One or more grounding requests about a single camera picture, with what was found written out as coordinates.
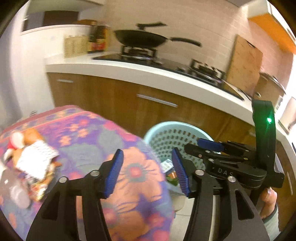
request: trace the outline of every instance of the white countertop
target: white countertop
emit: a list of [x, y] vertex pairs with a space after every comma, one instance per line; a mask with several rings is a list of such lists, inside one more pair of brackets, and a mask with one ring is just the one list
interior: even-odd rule
[[[244, 95], [244, 101], [233, 95], [193, 78], [154, 67], [108, 60], [92, 60], [91, 58], [111, 54], [113, 52], [87, 54], [64, 59], [55, 55], [45, 59], [46, 72], [83, 74], [123, 80], [141, 84], [212, 106], [251, 125], [251, 101]], [[292, 137], [276, 124], [276, 138], [282, 143], [290, 159], [296, 175], [296, 155], [292, 147]]]

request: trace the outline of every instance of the tiled wall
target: tiled wall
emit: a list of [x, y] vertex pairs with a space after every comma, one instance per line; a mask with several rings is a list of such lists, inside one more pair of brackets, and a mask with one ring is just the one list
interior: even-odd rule
[[[248, 7], [225, 0], [108, 0], [105, 20], [113, 30], [136, 29], [136, 23], [162, 21], [167, 27], [147, 28], [165, 37], [200, 41], [202, 48], [180, 42], [166, 42], [160, 52], [194, 58], [226, 71], [237, 34], [263, 52], [263, 68], [277, 75], [283, 52], [255, 23], [247, 19]], [[112, 38], [112, 47], [120, 43]]]
[[290, 52], [284, 52], [281, 58], [281, 64], [279, 66], [277, 77], [281, 84], [286, 88], [291, 78], [293, 80], [293, 64], [294, 55]]

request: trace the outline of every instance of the cabinet door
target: cabinet door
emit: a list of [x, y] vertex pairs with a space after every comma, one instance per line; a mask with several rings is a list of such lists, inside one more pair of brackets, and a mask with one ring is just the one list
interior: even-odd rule
[[250, 145], [250, 146], [256, 146], [256, 134], [255, 134], [255, 127], [251, 126], [248, 130], [248, 133], [243, 138], [242, 143]]
[[155, 124], [180, 121], [191, 124], [216, 140], [231, 116], [208, 105], [147, 86], [140, 88], [136, 116], [136, 133], [144, 136]]
[[93, 79], [87, 75], [47, 73], [55, 106], [77, 105], [96, 112]]
[[140, 85], [103, 77], [92, 77], [95, 113], [135, 134], [137, 97]]
[[250, 124], [232, 116], [217, 140], [234, 141], [254, 146], [256, 143], [253, 143], [249, 133], [251, 128]]

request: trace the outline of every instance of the pot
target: pot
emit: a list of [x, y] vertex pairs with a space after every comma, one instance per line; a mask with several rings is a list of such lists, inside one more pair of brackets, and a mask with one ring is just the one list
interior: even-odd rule
[[258, 83], [254, 90], [254, 99], [259, 100], [269, 100], [272, 102], [273, 106], [279, 97], [284, 96], [285, 88], [278, 82], [277, 78], [271, 76], [267, 73], [260, 72], [260, 77]]
[[197, 45], [199, 47], [202, 46], [200, 42], [194, 41], [192, 39], [186, 39], [186, 38], [179, 38], [179, 37], [172, 37], [170, 39], [161, 36], [159, 34], [154, 34], [150, 32], [146, 32], [146, 27], [162, 27], [167, 26], [166, 24], [162, 22], [157, 23], [148, 23], [148, 24], [141, 24], [138, 23], [137, 27], [139, 29], [136, 30], [129, 30], [129, 29], [122, 29], [122, 30], [115, 30], [115, 36], [117, 40], [129, 47], [136, 47], [136, 48], [146, 48], [146, 49], [152, 49], [156, 48], [163, 43], [165, 43], [167, 40], [170, 41], [180, 41], [180, 42], [186, 42], [190, 44]]

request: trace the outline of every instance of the frying pan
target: frying pan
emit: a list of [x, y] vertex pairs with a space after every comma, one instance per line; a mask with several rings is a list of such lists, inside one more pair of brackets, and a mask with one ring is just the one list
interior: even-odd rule
[[[161, 27], [161, 26], [167, 26], [167, 25], [162, 22], [148, 23], [148, 24], [138, 23], [137, 27], [139, 29], [136, 29], [136, 30], [121, 29], [121, 30], [115, 30], [114, 33], [117, 40], [125, 46], [151, 49], [151, 48], [156, 48], [161, 44], [165, 43], [168, 40], [168, 38], [158, 34], [146, 32], [145, 28]], [[186, 39], [186, 38], [172, 37], [170, 38], [170, 40], [187, 42], [187, 43], [197, 45], [199, 47], [201, 47], [202, 45], [200, 42], [197, 42], [191, 39]]]

